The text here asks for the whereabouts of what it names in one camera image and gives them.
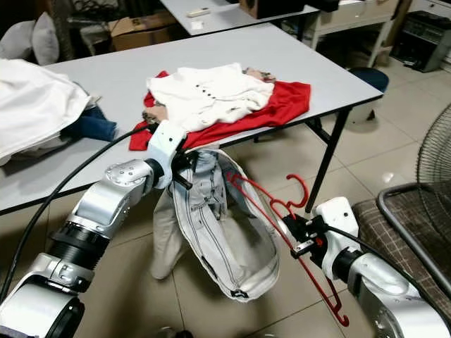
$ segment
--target red plastic clothes hanger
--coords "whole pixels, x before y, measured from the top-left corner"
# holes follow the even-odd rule
[[[259,209],[259,211],[265,216],[265,218],[272,224],[272,226],[276,229],[276,231],[278,232],[278,234],[282,237],[282,239],[284,240],[284,242],[290,247],[291,250],[293,250],[293,245],[291,244],[290,240],[288,239],[288,237],[283,233],[283,231],[280,230],[279,226],[276,225],[276,223],[274,222],[273,218],[270,217],[268,215],[268,213],[262,209],[241,187],[241,185],[239,184],[239,181],[245,181],[249,184],[251,184],[254,188],[258,189],[260,192],[262,192],[263,194],[265,194],[268,198],[269,198],[269,206],[271,207],[271,210],[282,220],[283,219],[283,215],[281,215],[281,213],[276,209],[275,205],[280,205],[282,206],[290,215],[291,217],[293,217],[293,219],[296,219],[296,215],[295,213],[292,211],[292,207],[295,208],[302,208],[305,206],[305,204],[307,203],[307,200],[309,199],[309,190],[307,188],[307,185],[305,184],[304,180],[299,177],[298,175],[295,174],[289,174],[287,175],[287,180],[291,180],[291,179],[295,179],[297,180],[301,187],[302,190],[304,191],[304,197],[302,198],[302,200],[299,203],[295,203],[293,201],[287,201],[284,202],[280,199],[275,198],[273,195],[271,195],[268,191],[266,191],[262,186],[260,186],[259,184],[257,184],[256,182],[243,177],[241,175],[238,174],[232,174],[232,173],[227,173],[226,174],[226,178],[227,181],[229,181],[244,197],[246,197],[257,209]],[[302,265],[302,267],[304,268],[305,272],[308,274],[308,276],[310,277],[310,280],[313,282],[313,284],[315,285],[315,288],[318,290],[318,292],[321,294],[321,296],[323,297],[324,301],[327,303],[328,307],[330,308],[330,310],[332,311],[333,315],[337,318],[338,322],[340,322],[341,325],[343,326],[348,326],[350,324],[349,318],[344,315],[343,317],[339,314],[340,309],[342,308],[342,303],[340,300],[340,297],[338,296],[337,290],[335,289],[335,286],[333,285],[332,281],[327,279],[327,282],[329,284],[330,289],[332,290],[333,293],[333,298],[335,299],[335,305],[332,304],[329,300],[329,298],[327,297],[326,293],[323,291],[323,289],[321,288],[321,286],[319,285],[318,281],[316,280],[316,278],[313,276],[313,274],[311,273],[310,269],[308,268],[308,266],[306,265],[306,263],[302,260],[302,258],[298,258],[298,261],[300,262],[300,264]]]

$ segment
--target tiled floor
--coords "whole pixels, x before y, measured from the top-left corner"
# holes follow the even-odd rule
[[[324,180],[317,203],[346,196],[352,203],[375,197],[390,185],[414,179],[419,142],[434,118],[451,101],[451,74],[422,74],[392,60],[381,68],[391,80],[376,109],[377,119],[360,130],[345,130]],[[334,117],[323,119],[326,129]],[[296,199],[298,188],[285,179],[298,173],[311,187],[325,149],[305,126],[297,126],[246,142],[227,151],[242,167],[282,199]],[[58,227],[80,197],[59,199],[50,205],[35,233],[33,257],[44,246],[45,233]],[[220,293],[196,258],[186,254],[173,274],[163,281],[149,274],[152,257],[152,209],[157,194],[133,210],[120,234],[101,260],[93,285],[82,296],[87,311],[78,338],[153,337],[156,328],[172,326],[191,330],[196,338],[263,337],[372,337],[373,332],[345,285],[336,282],[351,325],[337,324],[307,274],[281,247],[281,274],[275,287],[257,301],[235,303]],[[16,238],[12,222],[25,222],[33,208],[15,217],[3,216],[4,232]],[[307,260],[324,284],[321,271]]]

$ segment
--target pile of clothes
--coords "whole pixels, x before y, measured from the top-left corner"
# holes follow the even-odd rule
[[[0,165],[40,157],[74,139],[111,141],[116,123],[66,75],[0,58]]]
[[[185,148],[215,142],[239,132],[284,125],[309,110],[310,85],[281,82],[270,73],[239,63],[210,69],[179,68],[147,80],[143,121],[161,120],[188,132]],[[130,150],[146,150],[152,134],[134,134]]]

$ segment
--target plaid cushion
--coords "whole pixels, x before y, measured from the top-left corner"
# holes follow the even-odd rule
[[[447,276],[451,276],[451,260],[449,252],[446,251],[445,241],[429,225],[430,222],[424,213],[418,192],[391,196],[385,203],[401,224],[421,242],[442,271]],[[376,201],[360,202],[352,209],[359,223],[359,236],[389,261],[409,273],[451,321],[451,300],[441,292],[415,253],[391,227],[379,211]]]

